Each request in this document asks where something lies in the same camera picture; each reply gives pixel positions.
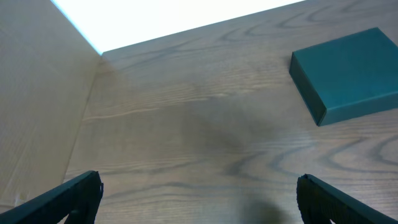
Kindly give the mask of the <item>dark green gift box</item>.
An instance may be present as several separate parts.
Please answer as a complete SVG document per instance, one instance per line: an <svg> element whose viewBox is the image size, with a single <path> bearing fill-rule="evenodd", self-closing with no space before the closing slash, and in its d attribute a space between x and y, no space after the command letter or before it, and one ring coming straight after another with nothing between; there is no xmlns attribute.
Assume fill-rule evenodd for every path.
<svg viewBox="0 0 398 224"><path fill-rule="evenodd" d="M294 51L289 73L317 126L397 108L397 45L377 27Z"/></svg>

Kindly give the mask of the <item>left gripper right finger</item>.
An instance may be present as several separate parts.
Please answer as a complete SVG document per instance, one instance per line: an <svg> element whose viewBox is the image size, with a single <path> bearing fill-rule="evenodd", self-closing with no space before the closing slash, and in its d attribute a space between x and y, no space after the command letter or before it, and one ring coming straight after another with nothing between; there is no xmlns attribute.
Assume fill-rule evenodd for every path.
<svg viewBox="0 0 398 224"><path fill-rule="evenodd" d="M304 224L397 224L397 220L310 174L298 178L296 192Z"/></svg>

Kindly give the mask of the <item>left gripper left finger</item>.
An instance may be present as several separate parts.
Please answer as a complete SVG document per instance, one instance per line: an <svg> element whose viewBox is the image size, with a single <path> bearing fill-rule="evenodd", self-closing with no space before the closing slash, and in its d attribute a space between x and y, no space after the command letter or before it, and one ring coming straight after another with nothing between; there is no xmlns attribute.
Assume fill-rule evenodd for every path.
<svg viewBox="0 0 398 224"><path fill-rule="evenodd" d="M103 197L99 172L89 170L1 214L1 224L87 223L94 224Z"/></svg>

